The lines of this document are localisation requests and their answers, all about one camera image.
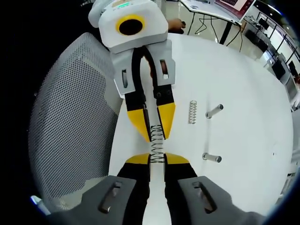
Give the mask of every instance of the person's hand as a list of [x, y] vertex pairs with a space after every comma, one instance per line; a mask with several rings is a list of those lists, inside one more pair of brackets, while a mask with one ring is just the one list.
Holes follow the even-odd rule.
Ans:
[[168, 24], [169, 30], [180, 30], [181, 28], [186, 27], [186, 23], [181, 21], [179, 18], [168, 20]]

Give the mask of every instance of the white round table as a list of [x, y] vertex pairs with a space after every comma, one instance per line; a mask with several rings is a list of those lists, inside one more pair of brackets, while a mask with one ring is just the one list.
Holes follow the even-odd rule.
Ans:
[[[198, 176], [207, 176], [227, 191], [240, 209], [266, 215], [280, 195], [292, 157], [293, 123], [284, 86], [261, 64], [234, 49], [199, 37], [169, 34], [168, 38], [176, 62], [176, 110], [164, 152], [187, 158]], [[146, 62], [141, 77], [150, 123], [159, 124]], [[188, 124], [192, 100], [197, 101], [197, 120]], [[224, 110], [207, 119], [205, 113], [218, 104]], [[150, 149], [129, 121], [123, 101], [109, 174], [117, 175], [128, 158]], [[204, 152], [221, 156], [222, 161], [204, 161]], [[171, 222], [163, 188], [163, 167], [155, 164], [143, 224]]]

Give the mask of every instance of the gray mesh chair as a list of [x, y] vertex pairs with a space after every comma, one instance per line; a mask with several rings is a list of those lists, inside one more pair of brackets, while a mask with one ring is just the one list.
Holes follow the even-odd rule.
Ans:
[[81, 202], [82, 193], [108, 175], [122, 103], [109, 52], [82, 34], [47, 74], [29, 128], [36, 186], [52, 213]]

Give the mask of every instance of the coil spring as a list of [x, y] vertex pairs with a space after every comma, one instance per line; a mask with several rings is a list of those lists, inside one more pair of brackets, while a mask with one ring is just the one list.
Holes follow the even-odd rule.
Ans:
[[196, 116], [197, 116], [197, 101], [191, 101], [189, 103], [188, 123], [195, 124]]
[[151, 158], [150, 162], [151, 163], [163, 163], [165, 162], [164, 158], [164, 153], [162, 151], [163, 147], [163, 140], [164, 140], [164, 135], [163, 135], [163, 129], [161, 125], [155, 125], [151, 126]]

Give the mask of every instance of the metal peg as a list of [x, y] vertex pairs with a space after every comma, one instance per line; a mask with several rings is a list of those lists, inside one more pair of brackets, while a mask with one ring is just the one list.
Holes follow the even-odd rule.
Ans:
[[210, 119], [213, 115], [217, 114], [219, 111], [222, 111], [223, 109], [224, 109], [224, 106], [222, 104], [219, 104], [216, 108], [207, 112], [205, 114], [205, 116], [207, 119]]
[[213, 156], [213, 155], [210, 155], [208, 153], [203, 153], [202, 158], [204, 160], [210, 160], [210, 161], [217, 162], [217, 163], [219, 163], [219, 162], [222, 161], [222, 157], [220, 157], [220, 156]]

